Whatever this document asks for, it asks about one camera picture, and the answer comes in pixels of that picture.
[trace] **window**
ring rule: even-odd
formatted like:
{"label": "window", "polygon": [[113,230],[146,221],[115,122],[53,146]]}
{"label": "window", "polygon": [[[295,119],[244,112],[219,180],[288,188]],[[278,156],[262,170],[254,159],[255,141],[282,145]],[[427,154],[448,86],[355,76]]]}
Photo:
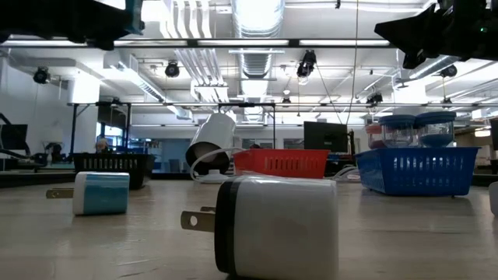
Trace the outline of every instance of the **window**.
{"label": "window", "polygon": [[242,149],[249,149],[253,144],[263,149],[273,149],[273,139],[242,139]]}
{"label": "window", "polygon": [[291,138],[283,139],[284,149],[304,149],[304,139]]}

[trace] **blue lid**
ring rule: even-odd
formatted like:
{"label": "blue lid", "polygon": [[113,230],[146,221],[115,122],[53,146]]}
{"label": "blue lid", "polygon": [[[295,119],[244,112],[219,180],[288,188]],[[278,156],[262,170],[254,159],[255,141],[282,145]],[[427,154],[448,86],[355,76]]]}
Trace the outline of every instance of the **blue lid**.
{"label": "blue lid", "polygon": [[444,124],[454,121],[456,117],[457,113],[450,111],[429,112],[418,115],[416,123],[418,125]]}
{"label": "blue lid", "polygon": [[379,123],[381,125],[386,125],[392,128],[396,128],[398,126],[403,125],[413,125],[415,123],[415,116],[412,115],[392,115],[385,116],[379,119]]}

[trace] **white cable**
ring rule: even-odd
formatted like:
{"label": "white cable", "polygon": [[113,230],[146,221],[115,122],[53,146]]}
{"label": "white cable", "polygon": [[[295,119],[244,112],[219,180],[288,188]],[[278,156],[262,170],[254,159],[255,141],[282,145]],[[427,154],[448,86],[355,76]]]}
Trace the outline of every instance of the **white cable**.
{"label": "white cable", "polygon": [[205,155],[202,155],[201,157],[199,157],[196,161],[194,161],[194,164],[192,164],[191,168],[190,168],[190,177],[192,178],[192,180],[196,181],[196,182],[201,182],[201,180],[197,179],[194,175],[194,169],[195,169],[195,166],[200,163],[203,159],[207,158],[208,156],[212,156],[212,155],[215,155],[217,153],[221,153],[221,152],[231,152],[231,151],[245,151],[244,149],[241,149],[241,148],[225,148],[225,149],[217,149],[217,150],[214,150],[212,152],[208,152],[207,154]]}

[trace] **plastic container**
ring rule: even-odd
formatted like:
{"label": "plastic container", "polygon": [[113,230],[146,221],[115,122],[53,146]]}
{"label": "plastic container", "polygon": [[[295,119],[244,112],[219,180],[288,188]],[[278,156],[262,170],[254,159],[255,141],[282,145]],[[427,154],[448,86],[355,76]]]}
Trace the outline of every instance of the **plastic container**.
{"label": "plastic container", "polygon": [[382,140],[388,148],[404,148],[413,143],[415,116],[392,115],[381,117]]}
{"label": "plastic container", "polygon": [[365,127],[365,130],[368,134],[368,146],[371,149],[386,148],[382,140],[382,127],[380,124],[371,124]]}
{"label": "plastic container", "polygon": [[138,190],[150,179],[154,160],[153,155],[134,154],[73,154],[75,171],[119,172],[130,174],[130,189]]}
{"label": "plastic container", "polygon": [[416,117],[419,140],[426,147],[446,147],[454,141],[455,112],[441,111],[420,114]]}
{"label": "plastic container", "polygon": [[466,195],[479,148],[375,149],[356,154],[364,187],[391,195]]}
{"label": "plastic container", "polygon": [[236,175],[323,178],[328,150],[249,149],[233,154]]}

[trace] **wall charger with blue band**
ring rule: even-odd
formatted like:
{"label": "wall charger with blue band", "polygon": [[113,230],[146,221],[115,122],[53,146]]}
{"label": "wall charger with blue band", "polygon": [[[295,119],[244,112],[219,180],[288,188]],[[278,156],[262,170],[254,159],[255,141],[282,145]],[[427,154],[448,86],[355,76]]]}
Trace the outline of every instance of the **wall charger with blue band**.
{"label": "wall charger with blue band", "polygon": [[80,172],[75,187],[53,188],[47,198],[72,198],[74,215],[126,213],[130,175],[128,173]]}

